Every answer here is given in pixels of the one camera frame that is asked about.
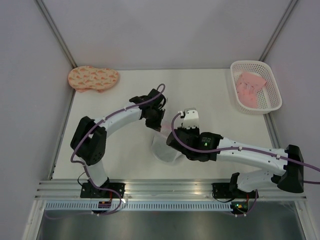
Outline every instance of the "folded pink cloth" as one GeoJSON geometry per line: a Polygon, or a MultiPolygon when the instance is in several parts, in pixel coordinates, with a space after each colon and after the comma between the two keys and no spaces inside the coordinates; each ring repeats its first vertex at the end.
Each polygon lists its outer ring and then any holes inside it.
{"type": "Polygon", "coordinates": [[[248,108],[258,108],[256,93],[266,84],[263,77],[243,72],[236,82],[236,92],[240,102],[248,108]]]}

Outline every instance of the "gray floor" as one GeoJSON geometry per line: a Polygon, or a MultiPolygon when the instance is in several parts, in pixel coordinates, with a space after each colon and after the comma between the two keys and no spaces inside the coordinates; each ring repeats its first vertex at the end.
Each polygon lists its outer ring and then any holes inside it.
{"type": "MultiPolygon", "coordinates": [[[[74,211],[48,211],[51,217],[74,211]]],[[[122,211],[44,218],[40,240],[304,240],[294,205],[259,202],[247,217],[222,212],[122,211]]]]}

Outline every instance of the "orange patterned cloth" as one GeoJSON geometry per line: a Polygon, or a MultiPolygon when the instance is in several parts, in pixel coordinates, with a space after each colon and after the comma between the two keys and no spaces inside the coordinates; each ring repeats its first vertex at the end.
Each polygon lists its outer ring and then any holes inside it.
{"type": "Polygon", "coordinates": [[[89,89],[99,93],[113,87],[119,80],[119,73],[109,68],[79,66],[68,74],[68,82],[76,91],[83,93],[89,89]]]}

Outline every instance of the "perforated basket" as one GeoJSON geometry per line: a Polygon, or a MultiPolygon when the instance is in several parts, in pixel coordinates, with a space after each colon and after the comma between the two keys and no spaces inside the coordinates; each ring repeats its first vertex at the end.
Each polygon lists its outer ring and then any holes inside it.
{"type": "Polygon", "coordinates": [[[262,61],[235,61],[234,63],[232,63],[230,69],[233,80],[232,92],[235,95],[235,106],[240,112],[252,115],[267,114],[281,107],[282,98],[279,92],[279,88],[274,74],[268,64],[262,61]],[[247,107],[239,101],[236,84],[243,72],[255,74],[266,80],[265,86],[256,93],[258,108],[247,107]]]}

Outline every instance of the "white table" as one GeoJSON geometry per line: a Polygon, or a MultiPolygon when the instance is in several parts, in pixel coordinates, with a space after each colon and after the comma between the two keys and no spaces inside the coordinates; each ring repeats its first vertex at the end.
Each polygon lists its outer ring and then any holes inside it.
{"type": "MultiPolygon", "coordinates": [[[[134,96],[147,95],[160,83],[166,85],[166,115],[172,117],[186,108],[196,108],[201,132],[221,134],[229,139],[260,147],[272,147],[264,117],[238,112],[230,100],[227,81],[229,69],[126,70],[119,71],[120,81],[104,93],[77,92],[58,154],[54,179],[76,179],[83,173],[80,164],[70,162],[70,147],[80,119],[97,118],[118,110],[134,96]]],[[[111,179],[229,179],[235,172],[256,168],[231,162],[199,162],[184,158],[177,165],[157,160],[150,149],[154,131],[145,121],[131,123],[107,140],[102,159],[111,179]]]]}

